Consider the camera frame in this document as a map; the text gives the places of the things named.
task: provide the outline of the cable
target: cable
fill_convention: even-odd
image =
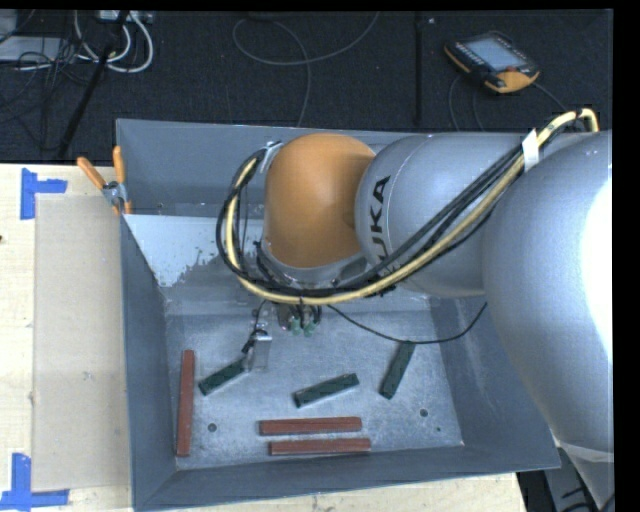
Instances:
[[[305,57],[304,60],[293,60],[293,61],[268,60],[248,52],[240,44],[237,36],[238,27],[240,27],[240,25],[246,22],[246,20],[240,20],[235,24],[232,31],[232,37],[233,37],[233,42],[236,45],[236,48],[238,48],[238,50],[240,50],[243,54],[245,54],[250,59],[256,60],[258,62],[262,62],[263,64],[270,64],[272,66],[302,66],[306,64],[311,64],[313,62],[320,62],[321,60],[330,59],[332,57],[335,57],[336,55],[340,55],[341,53],[344,53],[350,50],[356,44],[358,44],[362,39],[364,39],[364,37],[371,31],[371,29],[373,28],[373,25],[375,24],[379,16],[380,16],[380,11],[377,11],[373,16],[373,19],[369,23],[369,26],[364,30],[364,32],[362,32],[362,34],[360,34],[354,41],[349,43],[347,46],[344,46],[343,48],[340,48],[339,50],[336,50],[334,52],[327,53],[326,55],[320,55],[319,57],[313,57],[311,59],[308,59]]]
[[[614,512],[616,509],[616,493],[614,492],[600,509],[600,512]]]
[[[82,35],[82,32],[80,31],[80,26],[78,24],[78,11],[74,10],[73,13],[74,13],[74,27],[75,27],[76,35],[80,39],[83,39],[83,35]],[[129,34],[129,30],[127,29],[126,26],[122,27],[125,37],[127,39],[126,47],[119,55],[116,55],[114,57],[110,57],[109,59],[107,59],[107,67],[112,71],[117,71],[118,73],[140,73],[141,71],[144,71],[145,69],[147,69],[151,65],[151,62],[153,61],[154,47],[153,47],[153,40],[151,38],[151,34],[149,34],[149,31],[144,26],[144,24],[140,21],[140,17],[136,13],[131,12],[129,16],[133,20],[133,22],[138,26],[140,31],[144,34],[145,42],[149,48],[149,51],[144,63],[138,67],[125,68],[125,67],[114,65],[113,62],[123,59],[131,49],[131,35]],[[86,57],[84,55],[79,55],[78,56],[79,58],[91,60],[94,63],[97,63],[100,60],[100,57],[89,47],[87,43],[83,42],[81,46],[89,54],[89,57]]]
[[[539,147],[544,146],[553,136],[560,132],[565,125],[574,122],[576,119],[586,119],[589,122],[589,128],[591,131],[598,131],[598,123],[595,113],[589,109],[584,109],[580,112],[566,112],[560,116],[554,118],[549,124],[542,128],[537,134],[536,141]],[[268,299],[272,302],[285,303],[285,304],[307,304],[307,305],[328,305],[337,304],[340,302],[346,302],[354,299],[360,299],[368,297],[385,290],[401,280],[409,277],[411,274],[422,268],[424,265],[433,261],[440,253],[447,250],[456,239],[462,235],[465,231],[475,225],[475,223],[494,206],[495,202],[499,199],[502,193],[515,181],[524,168],[524,156],[520,152],[514,163],[509,166],[507,171],[500,177],[495,185],[486,193],[486,195],[479,201],[475,208],[464,217],[450,232],[443,235],[433,246],[425,250],[421,255],[415,257],[411,261],[405,263],[397,270],[390,274],[381,277],[379,280],[372,284],[363,286],[359,289],[337,293],[329,297],[310,297],[310,291],[305,290],[293,290],[293,293],[275,293],[272,289],[262,288],[256,285],[252,280],[247,279],[245,276],[240,275],[242,269],[239,266],[238,258],[236,255],[235,247],[233,245],[233,219],[235,215],[235,209],[237,205],[237,193],[241,190],[242,186],[246,185],[246,182],[251,179],[256,171],[257,163],[259,161],[260,152],[257,152],[241,167],[237,181],[234,184],[234,191],[230,196],[230,199],[225,201],[223,211],[218,218],[216,226],[216,242],[219,244],[220,254],[223,255],[223,259],[228,266],[237,274],[237,278],[240,283],[250,292]],[[225,222],[225,247],[221,247],[222,241],[220,239],[220,231],[222,222]]]
[[[476,123],[478,123],[478,128],[480,128],[481,131],[486,131],[484,129],[484,126],[482,125],[482,121],[480,121],[480,116],[478,115],[478,90],[476,89],[475,91],[473,91],[473,96],[471,97],[471,106],[473,109],[473,117],[475,117],[476,119]]]
[[[554,94],[552,94],[551,91],[549,91],[547,88],[540,85],[538,82],[533,82],[531,85],[533,85],[536,89],[542,91],[544,94],[549,96],[549,98],[555,101],[556,105],[558,105],[562,110],[570,110]]]
[[[338,315],[340,315],[342,318],[344,318],[347,322],[350,322],[353,325],[355,325],[356,327],[359,327],[360,329],[364,329],[365,331],[370,332],[371,334],[375,334],[376,336],[379,336],[379,337],[384,338],[386,340],[395,341],[397,343],[405,343],[405,344],[408,344],[408,345],[433,345],[433,344],[436,344],[436,343],[446,343],[448,341],[454,341],[454,340],[457,340],[459,338],[462,338],[478,322],[478,320],[482,316],[482,313],[487,308],[487,303],[485,302],[483,304],[483,306],[480,308],[480,311],[478,311],[478,313],[473,318],[473,320],[471,320],[471,323],[467,327],[465,327],[465,329],[462,332],[460,332],[460,333],[458,333],[458,334],[456,334],[454,336],[450,336],[448,338],[440,338],[440,339],[435,339],[435,340],[409,340],[409,339],[397,338],[395,336],[389,336],[388,334],[381,333],[379,331],[376,331],[375,329],[372,329],[371,327],[368,327],[368,326],[366,326],[364,324],[361,324],[360,322],[357,322],[353,318],[349,317],[348,315],[346,315],[345,313],[340,311],[335,306],[327,305],[327,307],[330,310],[335,311],[336,313],[338,313]]]
[[[458,83],[458,80],[460,80],[460,77],[462,75],[457,75],[453,81],[451,82],[451,85],[449,86],[449,115],[451,116],[451,121],[453,122],[453,126],[455,127],[455,129],[457,131],[460,131],[460,127],[458,126],[458,122],[456,121],[456,116],[453,113],[453,88],[455,87],[455,85]]]
[[[98,62],[100,60],[100,57],[84,41],[84,35],[83,35],[82,31],[80,30],[80,25],[78,23],[78,10],[77,9],[73,10],[73,26],[74,26],[74,29],[75,29],[76,36],[81,41],[80,46],[82,48],[84,48],[84,50],[89,54],[89,57],[87,57],[86,55],[78,55],[78,58],[84,59],[84,60],[90,60],[90,61],[93,61],[93,62]],[[108,63],[116,62],[118,60],[123,59],[129,53],[129,50],[131,49],[131,35],[129,34],[129,30],[127,29],[126,26],[122,27],[122,32],[124,33],[125,38],[127,40],[126,45],[125,45],[125,49],[122,50],[122,52],[119,55],[116,55],[114,57],[110,57],[109,59],[107,59]]]

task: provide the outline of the yellow device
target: yellow device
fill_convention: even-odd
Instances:
[[[500,94],[524,89],[540,75],[536,63],[499,32],[447,41],[444,52],[469,78]]]

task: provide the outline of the black cable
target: black cable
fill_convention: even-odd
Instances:
[[[614,512],[616,509],[616,493],[614,492],[600,509],[600,512]]]
[[[370,332],[371,334],[375,334],[376,336],[379,336],[379,337],[384,338],[386,340],[395,341],[397,343],[406,343],[406,344],[410,344],[410,345],[433,345],[433,344],[436,344],[436,343],[446,343],[448,341],[454,341],[454,340],[457,340],[459,338],[462,338],[478,322],[478,320],[482,316],[482,313],[487,308],[487,303],[485,302],[483,304],[483,306],[480,308],[480,311],[478,311],[478,313],[476,314],[474,319],[471,320],[471,323],[467,327],[465,327],[465,329],[462,332],[460,332],[460,333],[458,333],[458,334],[456,334],[454,336],[450,336],[448,338],[440,338],[440,339],[435,339],[435,340],[408,340],[408,339],[397,338],[395,336],[389,336],[388,334],[383,334],[383,333],[381,333],[379,331],[376,331],[375,329],[372,329],[371,327],[368,327],[368,326],[366,326],[364,324],[361,324],[360,322],[357,322],[356,320],[354,320],[353,318],[349,317],[348,315],[346,315],[345,313],[343,313],[342,311],[340,311],[338,308],[336,308],[335,306],[333,306],[331,304],[328,304],[327,307],[329,309],[331,309],[332,311],[335,311],[336,313],[338,313],[338,315],[340,315],[342,318],[344,318],[347,322],[350,322],[351,324],[355,325],[356,327],[359,327],[360,329],[363,329],[363,330],[365,330],[367,332]]]
[[[473,117],[475,117],[476,123],[478,123],[478,127],[481,131],[484,132],[486,130],[484,129],[482,121],[480,121],[480,116],[478,115],[478,91],[479,89],[473,91],[473,96],[471,97],[471,108],[473,109]]]
[[[559,135],[559,133],[561,132],[560,130],[561,127],[556,127],[556,128],[557,128],[556,131],[554,131],[546,139],[546,141],[541,145],[541,148],[546,147],[547,144],[549,144],[552,140],[555,139],[555,137]],[[226,211],[231,201],[237,198],[238,194],[242,191],[242,189],[245,186],[247,186],[249,181],[253,178],[253,175],[255,174],[258,167],[258,162],[256,162],[256,164],[253,165],[251,172],[249,172],[244,177],[242,183],[238,183],[237,185],[232,186],[229,196],[223,203],[221,212],[218,215],[218,220],[216,223],[216,244],[218,247],[218,251],[223,259],[223,262],[237,276],[242,277],[243,279],[250,281],[255,285],[261,286],[269,291],[275,291],[281,294],[288,294],[290,296],[295,296],[295,297],[304,295],[310,298],[331,297],[341,292],[353,292],[364,286],[375,284],[379,282],[381,279],[383,279],[384,276],[379,275],[378,272],[384,269],[389,270],[389,266],[391,265],[391,263],[393,263],[395,260],[401,257],[408,250],[412,249],[413,246],[416,245],[418,241],[420,241],[427,233],[429,233],[434,228],[437,228],[438,235],[444,233],[444,231],[448,229],[448,226],[453,223],[453,221],[457,216],[459,216],[469,205],[471,205],[473,201],[475,201],[478,197],[480,197],[492,183],[498,180],[507,171],[507,169],[509,169],[513,165],[515,160],[521,155],[521,152],[522,152],[521,146],[517,146],[513,150],[505,154],[502,158],[500,158],[497,162],[495,162],[489,169],[483,172],[471,185],[469,185],[465,190],[463,190],[453,201],[451,201],[447,206],[445,206],[442,210],[440,210],[440,212],[438,212],[430,221],[428,221],[418,232],[416,232],[412,237],[410,237],[403,245],[401,245],[396,251],[394,251],[391,255],[385,258],[382,262],[378,263],[372,269],[369,269],[367,272],[361,274],[354,280],[349,281],[346,285],[335,286],[333,288],[314,288],[314,289],[308,289],[308,290],[286,286],[273,279],[265,280],[265,279],[260,279],[255,276],[252,276],[250,273],[243,270],[242,268],[236,268],[236,266],[231,263],[228,255],[226,254],[225,248],[222,243],[222,224],[226,217]],[[252,155],[252,157],[247,159],[243,164],[243,166],[241,166],[238,169],[236,176],[240,174],[242,169],[244,169],[246,165],[248,165],[248,163],[251,161],[252,158],[255,157],[258,160],[261,160],[262,158],[264,158],[265,154],[266,154],[266,149],[264,148],[254,153],[254,155]],[[237,209],[235,214],[236,216],[239,215],[239,212]],[[436,241],[437,241],[437,236],[432,236],[430,240],[418,250],[417,254],[424,253]],[[377,294],[381,294],[385,291],[388,291],[391,288],[392,287],[388,287],[385,290],[378,291]]]
[[[467,187],[465,191],[459,194],[457,198],[451,201],[447,207],[443,208],[429,222],[427,222],[418,232],[416,232],[404,244],[402,244],[396,251],[394,251],[393,254],[389,255],[378,265],[374,266],[372,269],[365,272],[363,275],[359,276],[357,281],[349,282],[348,286],[340,286],[340,287],[334,287],[334,288],[317,288],[313,290],[306,290],[305,295],[309,297],[328,297],[331,295],[335,295],[336,293],[339,293],[341,291],[346,291],[346,292],[353,291],[355,289],[360,288],[361,286],[364,286],[365,284],[371,284],[373,282],[377,282],[378,280],[382,279],[382,276],[378,275],[378,272],[380,272],[385,268],[388,269],[389,265],[391,265],[397,258],[401,257],[406,251],[411,249],[411,247],[415,245],[417,241],[419,241],[422,237],[424,237],[424,235],[426,235],[429,231],[431,231],[434,227],[436,227],[439,222],[444,220],[446,218],[446,215],[449,212],[451,212],[455,208],[457,208],[458,211],[462,211],[459,208],[460,204],[464,204],[466,208],[466,206],[468,206],[473,200],[475,200],[476,195],[481,194],[486,189],[487,186],[489,186],[495,179],[497,179],[501,175],[501,173],[499,172],[501,168],[503,168],[507,164],[510,164],[513,159],[517,158],[517,156],[520,154],[520,151],[521,151],[520,147],[517,147],[510,154],[507,154],[505,155],[505,157],[498,160],[492,167],[490,167],[487,171],[485,171],[485,173],[483,173],[480,177],[478,177],[476,181],[474,181],[469,187]],[[249,159],[247,159],[240,169],[244,168],[247,165],[247,163],[251,160],[251,158],[253,157],[250,157]],[[243,183],[239,184],[236,188],[232,189],[232,192],[230,193],[229,197],[227,198],[227,200],[223,205],[222,212],[218,216],[218,222],[216,226],[216,242],[218,243],[218,250],[220,252],[220,255],[223,258],[223,261],[236,275],[243,277],[244,279],[247,279],[249,281],[252,281],[254,284],[264,286],[265,288],[272,291],[275,290],[283,293],[293,293],[293,294],[299,295],[300,293],[299,289],[286,287],[273,281],[259,280],[252,277],[248,273],[235,268],[235,266],[232,265],[231,262],[229,261],[228,256],[224,251],[224,247],[222,246],[221,232],[222,232],[222,222],[225,216],[224,212],[226,212],[226,209],[228,208],[228,204],[233,200],[234,197],[236,197],[239,194],[242,187],[245,186],[246,183],[248,183],[252,175],[253,173],[247,176],[248,179],[245,179]],[[473,192],[471,194],[471,198],[469,197],[465,198],[465,193],[469,194],[469,191]]]
[[[69,120],[69,124],[67,125],[67,129],[65,130],[62,139],[60,141],[60,148],[58,150],[58,158],[63,159],[67,149],[69,148],[69,145],[71,144],[71,140],[73,139],[73,136],[75,135],[75,132],[78,128],[78,125],[80,124],[80,120],[82,119],[82,116],[84,114],[84,111],[89,103],[89,100],[91,99],[91,96],[93,95],[93,92],[96,88],[96,86],[98,85],[98,82],[100,81],[100,78],[102,76],[102,73],[104,72],[104,70],[106,69],[107,66],[107,60],[109,59],[109,54],[111,53],[111,51],[113,50],[113,48],[116,45],[117,42],[117,38],[118,35],[120,34],[120,31],[122,30],[122,27],[125,24],[125,21],[127,19],[127,17],[129,16],[129,10],[128,9],[122,9],[119,13],[118,13],[118,17],[116,19],[116,22],[114,24],[114,29],[112,31],[109,31],[109,38],[107,40],[107,44],[104,46],[103,50],[102,50],[102,55],[100,56],[100,61],[98,62],[96,69],[93,73],[93,75],[91,76],[91,81],[89,82],[89,85],[87,86],[87,88],[85,89],[85,92],[82,96],[82,98],[80,99],[80,103],[78,103],[78,106],[76,107],[75,111],[73,112],[73,115],[71,116],[71,119]]]
[[[448,101],[448,105],[449,105],[449,116],[451,116],[451,122],[453,123],[453,126],[455,127],[455,129],[457,131],[460,131],[460,127],[458,126],[458,122],[456,121],[456,116],[453,112],[453,88],[455,87],[455,85],[458,83],[458,80],[460,80],[460,77],[462,75],[457,75],[453,81],[451,82],[451,85],[449,86],[449,101]]]

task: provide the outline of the black floor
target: black floor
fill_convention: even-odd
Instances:
[[[19,34],[65,39],[73,34],[72,11],[31,11],[20,10],[26,23]],[[79,26],[84,40],[100,52],[109,25],[97,22],[94,13],[80,11]],[[598,113],[601,128],[611,128],[613,11],[416,14],[156,11],[153,23],[146,25],[154,45],[150,67],[135,74],[107,71],[63,159],[82,154],[108,163],[117,118],[520,132],[564,108],[588,106]],[[141,31],[128,26],[133,49],[116,63],[122,67],[140,65],[148,54]],[[443,43],[489,30],[508,35],[538,63],[541,88],[502,96],[458,80],[450,90],[460,74],[446,58]],[[265,64],[238,45],[260,59],[304,60],[306,54],[313,62]],[[0,65],[0,159],[56,161],[95,65],[63,59],[37,72],[15,68],[15,62]]]

